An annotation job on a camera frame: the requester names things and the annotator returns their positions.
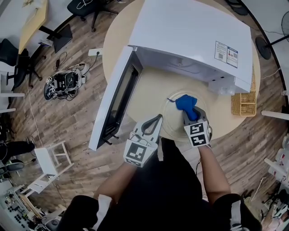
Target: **blue cloth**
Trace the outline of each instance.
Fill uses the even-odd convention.
[[[176,100],[177,109],[185,111],[190,121],[198,120],[197,114],[193,111],[196,103],[197,99],[188,95],[183,95]]]

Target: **wooden desk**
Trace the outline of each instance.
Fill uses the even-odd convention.
[[[47,12],[48,0],[44,0],[43,6],[38,8],[35,15],[22,27],[18,51],[19,54],[23,52],[35,32],[46,22]]]
[[[43,6],[41,8],[38,8],[35,15],[22,27],[18,51],[19,54],[23,52],[28,42],[37,30],[53,36],[55,53],[57,53],[66,43],[68,43],[72,39],[72,33],[69,24],[67,24],[58,33],[43,26],[47,19],[47,11],[48,0],[44,0]]]
[[[199,1],[234,16],[213,0]],[[128,44],[143,3],[144,0],[135,0],[130,3],[116,16],[108,29],[103,45],[103,69],[108,82],[122,48]],[[252,50],[256,92],[258,94],[261,75],[260,63],[253,42]],[[183,94],[192,95],[198,99],[197,106],[206,112],[213,129],[212,139],[231,132],[246,118],[232,115],[231,97],[220,96],[209,91],[207,83],[154,68],[145,68],[141,73],[141,78],[131,97],[127,114],[133,120],[139,121],[160,113],[164,117],[160,136],[188,142],[188,137],[183,131],[182,112],[167,100],[167,97],[176,99]]]

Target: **round wooden table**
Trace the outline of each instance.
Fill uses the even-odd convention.
[[[226,8],[213,0],[200,0],[232,16]],[[124,46],[128,45],[131,32],[144,0],[135,0],[127,5],[113,20],[104,40],[103,69],[107,82]],[[256,93],[260,86],[260,63],[254,43],[253,66],[256,77]],[[177,99],[183,94],[198,99],[197,106],[205,110],[213,129],[212,139],[219,138],[237,128],[245,117],[232,115],[231,97],[220,96],[208,90],[208,84],[173,72],[145,68],[131,97],[127,114],[135,121],[162,114],[163,126],[160,136],[188,142],[183,129],[182,112],[167,98]]]

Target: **white chair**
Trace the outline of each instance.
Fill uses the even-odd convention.
[[[62,173],[64,173],[74,165],[74,163],[71,162],[68,156],[64,142],[65,141],[62,141],[47,148],[34,149],[37,160],[42,168],[43,174],[38,177],[34,182],[32,182],[25,190],[23,190],[21,194],[25,193],[25,196],[28,197],[33,192],[41,193],[52,181],[54,181],[56,178],[59,178]],[[54,152],[54,148],[58,146],[62,146],[64,151],[63,153],[56,154]],[[66,156],[69,164],[62,170],[60,170],[59,168],[62,163],[59,163],[59,160],[57,159],[57,157],[59,156]]]

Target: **electrical outlet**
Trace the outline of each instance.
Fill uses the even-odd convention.
[[[89,56],[96,56],[96,53],[99,52],[98,56],[103,55],[103,49],[98,48],[98,49],[90,49],[89,50]]]

